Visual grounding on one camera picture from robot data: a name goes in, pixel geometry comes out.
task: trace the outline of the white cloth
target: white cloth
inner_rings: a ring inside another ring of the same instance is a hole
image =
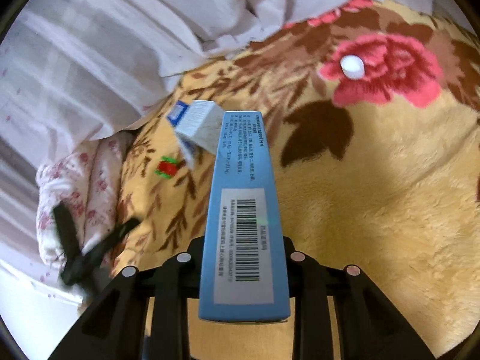
[[[347,0],[30,0],[0,47],[0,135],[34,167],[137,128],[183,71]]]
[[[433,14],[449,17],[471,33],[475,33],[469,20],[454,0],[433,0]]]
[[[0,139],[0,270],[27,287],[63,302],[79,303],[80,292],[66,292],[58,270],[38,253],[35,169]]]

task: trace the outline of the fuzzy fabric surface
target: fuzzy fabric surface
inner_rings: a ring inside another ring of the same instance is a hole
[[[320,264],[361,267],[439,356],[480,317],[479,43],[391,1],[327,15],[185,74],[123,165],[118,221],[145,220],[113,273],[159,266],[205,230],[215,158],[184,166],[165,118],[172,104],[260,110],[284,235]],[[364,61],[360,80],[341,73],[349,54]],[[155,174],[162,156],[179,161],[171,179]],[[189,306],[194,357],[291,358],[291,320],[218,325]]]

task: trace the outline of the white bedsheet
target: white bedsheet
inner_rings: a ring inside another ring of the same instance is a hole
[[[141,126],[182,72],[346,1],[30,0],[0,47],[0,134],[57,162]]]

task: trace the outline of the barcode label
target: barcode label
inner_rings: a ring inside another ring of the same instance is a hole
[[[235,281],[259,281],[257,200],[237,199]]]
[[[222,190],[215,269],[215,303],[273,303],[263,188]]]

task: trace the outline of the blanket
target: blanket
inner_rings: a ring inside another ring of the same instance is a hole
[[[363,78],[343,75],[345,55],[364,61]],[[123,164],[118,222],[145,220],[112,273],[159,266],[205,230],[215,158],[184,165],[172,104],[260,110],[284,235],[320,264],[360,266],[441,355],[480,317],[479,65],[477,38],[457,25],[352,0],[186,73]],[[179,161],[171,179],[155,174],[162,156]],[[291,358],[291,320],[225,326],[196,312],[189,302],[197,358]]]

